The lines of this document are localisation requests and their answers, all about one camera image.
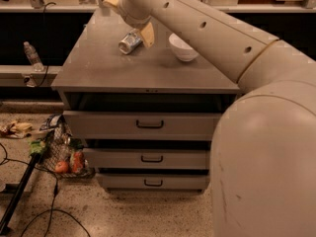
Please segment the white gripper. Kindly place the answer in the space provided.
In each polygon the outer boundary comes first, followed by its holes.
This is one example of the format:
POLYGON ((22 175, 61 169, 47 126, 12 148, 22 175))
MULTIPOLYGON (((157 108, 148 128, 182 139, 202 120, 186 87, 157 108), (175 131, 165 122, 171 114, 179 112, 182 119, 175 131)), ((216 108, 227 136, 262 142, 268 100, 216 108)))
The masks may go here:
POLYGON ((128 25, 141 29, 139 34, 146 48, 154 44, 154 29, 150 22, 152 0, 104 0, 103 5, 114 11, 118 9, 128 25))

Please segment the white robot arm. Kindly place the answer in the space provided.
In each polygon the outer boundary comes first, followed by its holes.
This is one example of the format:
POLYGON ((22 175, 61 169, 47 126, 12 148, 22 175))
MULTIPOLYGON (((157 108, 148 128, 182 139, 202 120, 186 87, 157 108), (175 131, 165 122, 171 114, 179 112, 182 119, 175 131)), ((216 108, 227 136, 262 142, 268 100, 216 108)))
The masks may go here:
POLYGON ((288 43, 198 0, 105 0, 154 42, 157 19, 243 95, 211 144, 215 237, 316 237, 316 65, 288 43))

